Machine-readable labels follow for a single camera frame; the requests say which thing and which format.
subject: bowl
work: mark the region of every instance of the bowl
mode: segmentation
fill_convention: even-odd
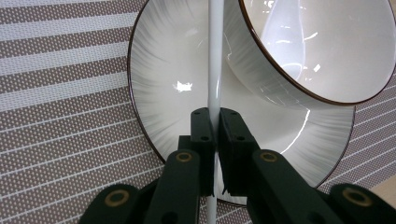
[[[142,130],[166,161],[180,135],[190,135],[190,113],[207,106],[208,5],[206,0],[149,0],[139,13],[128,52],[131,97]],[[221,106],[241,114],[261,148],[281,152],[312,186],[340,160],[350,136],[354,106],[321,109],[278,106],[253,94],[226,63]],[[246,199],[218,195],[225,202]]]
[[[238,79],[282,106],[359,104],[381,92],[395,66],[387,0],[226,1],[224,34]]]

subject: table surface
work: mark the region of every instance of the table surface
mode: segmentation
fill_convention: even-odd
[[[127,87],[129,35],[144,3],[0,0],[1,223],[76,223],[104,187],[160,176]],[[395,75],[357,106],[346,153],[319,189],[370,189],[394,175]],[[218,223],[249,222],[245,208],[219,204]]]

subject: bowl rim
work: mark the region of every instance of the bowl rim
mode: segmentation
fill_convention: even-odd
[[[134,20],[134,26],[132,28],[132,31],[130,33],[130,37],[129,37],[129,43],[128,43],[128,54],[127,54],[127,78],[128,78],[128,92],[129,92],[129,96],[131,99],[131,105],[132,108],[134,110],[134,114],[136,116],[136,120],[140,126],[140,129],[143,133],[143,135],[145,135],[146,140],[148,141],[149,146],[153,149],[154,153],[157,155],[158,159],[160,159],[160,161],[165,164],[166,163],[166,159],[161,155],[160,151],[155,147],[154,143],[151,141],[151,139],[149,138],[149,134],[146,131],[146,128],[142,122],[142,119],[140,118],[136,103],[135,103],[135,99],[134,99],[134,90],[133,90],[133,85],[132,85],[132,72],[131,72],[131,68],[132,68],[132,58],[131,58],[131,53],[132,53],[132,45],[133,45],[133,41],[134,41],[134,33],[137,27],[137,24],[140,20],[141,15],[144,12],[144,9],[146,8],[146,6],[148,5],[148,3],[150,1],[155,1],[155,0],[147,0],[146,3],[141,7],[138,15],[136,16],[136,19]],[[341,162],[341,159],[344,158],[345,153],[347,152],[347,148],[349,146],[349,141],[351,139],[352,136],[352,132],[354,130],[354,123],[355,123],[355,118],[356,118],[356,106],[353,106],[353,116],[352,116],[352,121],[351,121],[351,127],[349,129],[349,133],[348,133],[348,137],[347,137],[347,142],[342,150],[342,153],[340,154],[340,157],[338,158],[338,160],[335,162],[334,166],[332,167],[332,169],[329,171],[329,173],[327,173],[323,179],[321,181],[319,181],[313,188],[317,189],[319,188],[329,177],[330,175],[334,172],[334,170],[337,168],[337,166],[339,165],[339,163]],[[217,198],[217,201],[220,203],[225,203],[225,204],[229,204],[235,207],[243,207],[246,208],[247,206],[241,203],[232,203],[232,202],[228,202],[225,201],[223,199]]]
[[[362,101],[358,101],[358,102],[350,102],[350,103],[345,103],[345,102],[338,102],[338,101],[334,101],[334,100],[330,100],[328,98],[319,96],[318,94],[310,91],[309,89],[307,89],[306,87],[304,87],[303,85],[301,85],[299,82],[297,82],[296,80],[294,80],[294,78],[292,78],[291,76],[288,75],[287,72],[285,72],[285,70],[283,70],[283,68],[276,62],[276,60],[271,56],[270,52],[265,48],[264,44],[260,41],[259,36],[256,33],[256,30],[253,27],[253,24],[250,21],[250,18],[248,16],[248,11],[245,7],[245,1],[244,0],[238,0],[239,2],[239,8],[241,10],[242,13],[242,17],[245,21],[245,24],[247,26],[247,29],[249,30],[249,33],[251,35],[251,37],[253,38],[254,42],[256,43],[257,47],[259,48],[259,50],[262,52],[262,55],[268,60],[268,62],[275,68],[275,70],[283,77],[285,78],[291,85],[293,85],[295,88],[297,88],[298,90],[302,91],[303,93],[305,93],[306,95],[319,100],[323,103],[329,104],[329,105],[359,105],[362,103],[365,103],[367,101],[372,100],[373,98],[375,98],[380,92],[382,92],[390,83],[390,81],[392,80],[393,74],[396,72],[396,60],[394,60],[395,65],[393,66],[393,70],[391,72],[391,74],[389,74],[389,78],[387,80],[387,82],[384,84],[384,86],[381,88],[381,90],[379,90],[376,94],[374,94],[373,96],[362,100]],[[388,1],[389,4],[389,8],[390,10],[392,10],[390,1]],[[396,29],[396,19],[395,19],[395,15],[392,13],[392,17],[393,17],[393,23],[395,25],[395,29]]]

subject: brown rim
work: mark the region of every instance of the brown rim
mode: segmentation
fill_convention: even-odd
[[[134,90],[133,90],[133,85],[132,85],[132,74],[131,74],[132,63],[131,63],[131,53],[132,53],[132,44],[133,44],[133,41],[134,41],[134,32],[135,32],[135,30],[136,30],[137,23],[138,23],[138,21],[139,21],[141,15],[143,14],[143,11],[144,11],[144,9],[145,9],[145,7],[146,7],[146,5],[147,5],[148,3],[149,3],[149,0],[148,0],[148,1],[145,3],[145,5],[143,5],[142,8],[140,9],[139,14],[137,15],[137,17],[136,17],[136,19],[135,19],[135,21],[134,21],[134,27],[133,27],[133,29],[132,29],[132,32],[131,32],[131,35],[130,35],[130,38],[129,38],[128,55],[127,55],[128,90],[129,90],[129,95],[130,95],[130,98],[131,98],[132,108],[133,108],[133,110],[134,110],[134,114],[136,115],[136,119],[137,119],[137,121],[138,121],[138,123],[139,123],[139,126],[140,126],[140,128],[141,128],[141,130],[142,130],[142,132],[143,132],[143,135],[145,135],[146,139],[148,140],[148,144],[151,146],[151,148],[153,149],[153,151],[155,152],[155,154],[157,155],[157,157],[163,162],[163,164],[165,164],[166,160],[163,158],[163,156],[160,154],[159,150],[158,150],[158,149],[154,146],[154,144],[151,142],[151,139],[149,138],[149,134],[147,133],[146,128],[145,128],[145,126],[143,125],[143,122],[142,122],[142,120],[141,120],[141,118],[140,118],[140,116],[139,116],[139,112],[138,112],[138,109],[137,109],[137,106],[136,106],[136,103],[135,103],[135,100],[134,100]],[[338,166],[338,164],[339,164],[339,162],[341,161],[341,159],[344,157],[344,155],[345,155],[345,153],[346,153],[346,151],[347,151],[347,146],[348,146],[348,144],[349,144],[350,137],[351,137],[351,135],[352,135],[353,125],[354,125],[354,123],[355,123],[355,116],[356,116],[356,107],[354,107],[353,118],[352,118],[352,122],[351,122],[351,128],[350,128],[350,131],[349,131],[347,143],[346,143],[346,146],[345,146],[344,149],[343,149],[342,154],[340,155],[340,158],[339,158],[338,161],[335,163],[334,167],[330,170],[330,172],[323,178],[322,181],[320,181],[316,186],[314,186],[314,188],[318,188],[321,184],[323,184],[323,182],[325,182],[325,181],[329,178],[329,176],[332,174],[332,172],[334,171],[334,169]],[[220,198],[217,198],[217,200],[218,200],[218,202],[220,202],[220,203],[226,203],[226,204],[233,205],[233,206],[236,206],[236,207],[247,207],[247,206],[244,205],[244,204],[240,204],[240,203],[231,203],[231,202],[222,200],[222,199],[220,199]]]
[[[248,12],[247,12],[247,10],[246,10],[244,0],[239,0],[239,8],[241,9],[242,16],[243,16],[243,18],[244,18],[244,21],[245,21],[245,23],[246,23],[246,25],[247,25],[247,28],[248,28],[248,30],[249,30],[251,36],[253,37],[254,42],[256,42],[257,47],[259,47],[259,49],[260,49],[260,51],[262,52],[262,54],[264,55],[264,57],[268,60],[268,62],[270,62],[270,64],[275,68],[275,70],[276,70],[280,75],[282,75],[282,77],[285,78],[285,79],[286,79],[291,85],[293,85],[295,88],[297,88],[298,90],[304,92],[304,93],[307,94],[308,96],[310,96],[310,97],[312,97],[312,98],[314,98],[314,99],[316,99],[316,100],[319,100],[319,101],[321,101],[321,102],[323,102],[323,103],[330,104],[330,105],[358,105],[358,104],[367,102],[367,101],[369,101],[369,100],[375,98],[382,90],[384,90],[384,89],[388,86],[388,84],[389,84],[389,82],[390,82],[390,80],[391,80],[391,78],[392,78],[392,74],[394,74],[395,71],[396,71],[396,66],[395,66],[395,67],[393,68],[392,74],[389,76],[389,79],[388,79],[387,83],[384,85],[384,87],[383,87],[378,93],[376,93],[375,95],[371,96],[370,98],[368,98],[368,99],[366,99],[366,100],[358,101],[358,102],[354,102],[354,103],[341,103],[341,102],[336,102],[336,101],[332,101],[332,100],[329,100],[329,99],[327,99],[327,98],[321,97],[321,96],[319,96],[319,95],[313,93],[312,91],[308,90],[307,88],[303,87],[303,86],[302,86],[301,84],[299,84],[297,81],[295,81],[293,78],[291,78],[291,77],[279,66],[279,64],[277,64],[277,62],[275,61],[275,59],[274,59],[274,58],[271,56],[271,54],[267,51],[267,49],[265,48],[265,46],[264,46],[264,45],[262,44],[262,42],[260,41],[260,38],[257,36],[256,31],[254,30],[253,25],[251,24],[250,19],[248,18]]]

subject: white stick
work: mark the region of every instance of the white stick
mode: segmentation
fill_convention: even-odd
[[[220,112],[220,86],[222,62],[222,34],[223,34],[224,0],[209,1],[209,93],[208,108],[215,136],[219,129]],[[217,180],[218,180],[218,154],[215,156],[214,192],[215,197],[207,197],[206,219],[208,224],[216,223],[217,209]]]

